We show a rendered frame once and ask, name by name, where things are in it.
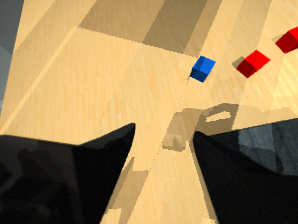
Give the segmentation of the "red cube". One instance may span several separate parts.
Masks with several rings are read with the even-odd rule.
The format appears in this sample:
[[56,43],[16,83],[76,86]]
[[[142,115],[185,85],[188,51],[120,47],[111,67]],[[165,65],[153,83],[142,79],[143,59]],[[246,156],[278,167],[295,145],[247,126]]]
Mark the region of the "red cube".
[[298,49],[298,27],[288,30],[274,43],[284,54]]
[[246,78],[250,77],[271,60],[257,50],[245,57],[236,69]]

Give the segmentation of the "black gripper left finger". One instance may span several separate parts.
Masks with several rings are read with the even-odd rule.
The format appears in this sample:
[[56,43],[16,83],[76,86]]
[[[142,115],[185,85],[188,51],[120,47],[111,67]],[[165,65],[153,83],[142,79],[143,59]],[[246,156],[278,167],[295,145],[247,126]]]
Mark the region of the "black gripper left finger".
[[131,122],[79,145],[0,135],[0,174],[66,183],[76,224],[100,224],[135,130]]

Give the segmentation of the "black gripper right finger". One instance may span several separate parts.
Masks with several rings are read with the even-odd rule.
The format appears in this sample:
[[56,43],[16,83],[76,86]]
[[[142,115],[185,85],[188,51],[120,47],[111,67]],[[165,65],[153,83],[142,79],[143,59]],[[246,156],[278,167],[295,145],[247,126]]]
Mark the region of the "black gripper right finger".
[[200,131],[193,145],[218,224],[298,223],[298,176],[278,174]]

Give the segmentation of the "blue cube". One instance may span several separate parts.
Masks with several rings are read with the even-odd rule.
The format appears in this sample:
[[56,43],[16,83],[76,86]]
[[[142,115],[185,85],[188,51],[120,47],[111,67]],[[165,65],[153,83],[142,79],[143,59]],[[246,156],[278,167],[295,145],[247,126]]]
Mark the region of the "blue cube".
[[200,57],[192,67],[190,77],[204,83],[216,62],[217,61],[200,55]]

